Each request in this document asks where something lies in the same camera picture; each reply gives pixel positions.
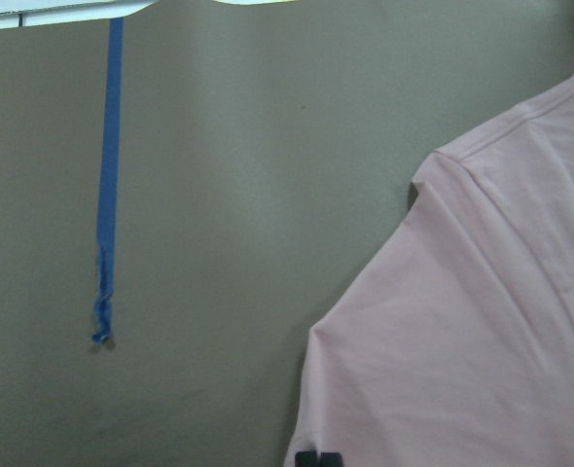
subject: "pink shirt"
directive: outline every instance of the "pink shirt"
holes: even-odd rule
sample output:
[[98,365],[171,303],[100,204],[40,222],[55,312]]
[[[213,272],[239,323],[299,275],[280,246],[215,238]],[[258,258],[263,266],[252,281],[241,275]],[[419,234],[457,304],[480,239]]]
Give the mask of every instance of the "pink shirt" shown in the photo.
[[432,153],[309,333],[300,450],[346,467],[574,466],[574,76]]

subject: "pink cloth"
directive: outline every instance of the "pink cloth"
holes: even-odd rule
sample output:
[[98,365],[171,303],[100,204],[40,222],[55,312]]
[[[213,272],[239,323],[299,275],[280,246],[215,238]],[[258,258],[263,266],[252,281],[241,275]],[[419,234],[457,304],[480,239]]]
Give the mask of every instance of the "pink cloth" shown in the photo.
[[574,76],[431,154],[309,333],[300,450],[346,467],[574,467]]

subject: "blue tape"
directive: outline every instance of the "blue tape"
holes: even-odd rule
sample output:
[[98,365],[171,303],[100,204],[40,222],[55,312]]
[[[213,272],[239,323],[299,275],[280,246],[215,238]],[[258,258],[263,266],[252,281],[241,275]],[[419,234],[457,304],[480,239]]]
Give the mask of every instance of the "blue tape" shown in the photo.
[[119,139],[121,134],[121,72],[123,66],[123,19],[110,20],[108,79],[103,119],[103,154],[96,221],[97,299],[94,305],[95,343],[112,336],[114,293],[114,247],[116,237],[116,195],[119,178]]

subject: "black object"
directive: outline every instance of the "black object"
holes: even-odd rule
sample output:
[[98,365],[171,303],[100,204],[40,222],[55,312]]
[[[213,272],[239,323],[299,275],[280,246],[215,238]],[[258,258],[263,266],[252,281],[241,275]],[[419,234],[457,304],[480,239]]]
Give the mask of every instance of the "black object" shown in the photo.
[[317,451],[307,450],[296,454],[296,467],[343,467],[343,457],[338,452],[322,452],[317,458]]

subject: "blue ribbon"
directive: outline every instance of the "blue ribbon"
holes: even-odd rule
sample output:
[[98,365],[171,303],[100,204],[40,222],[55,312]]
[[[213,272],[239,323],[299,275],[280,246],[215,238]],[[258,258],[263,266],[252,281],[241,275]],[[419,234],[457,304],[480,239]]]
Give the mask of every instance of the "blue ribbon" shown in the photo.
[[121,134],[121,71],[123,66],[123,19],[110,20],[108,47],[108,78],[103,119],[103,153],[99,206],[96,221],[97,299],[94,305],[95,343],[104,343],[112,336],[112,304],[114,293],[114,247],[116,237],[116,194],[119,178],[119,139]]

